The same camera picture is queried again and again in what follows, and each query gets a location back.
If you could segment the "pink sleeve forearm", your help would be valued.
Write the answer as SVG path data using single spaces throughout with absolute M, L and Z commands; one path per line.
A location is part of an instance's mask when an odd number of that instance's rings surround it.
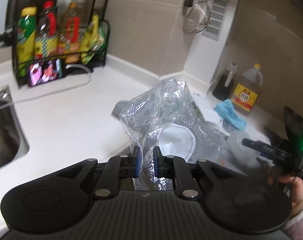
M 294 240 L 303 240 L 303 210 L 287 223 L 285 233 Z

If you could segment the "right hand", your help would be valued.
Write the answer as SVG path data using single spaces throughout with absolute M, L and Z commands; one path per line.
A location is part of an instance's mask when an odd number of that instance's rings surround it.
M 283 184 L 289 184 L 290 188 L 290 200 L 292 202 L 292 214 L 291 217 L 298 215 L 303 210 L 303 180 L 300 177 L 293 176 L 291 174 L 280 176 L 275 179 L 271 175 L 271 171 L 268 173 L 269 178 L 267 182 L 269 185 L 273 185 L 275 181 Z

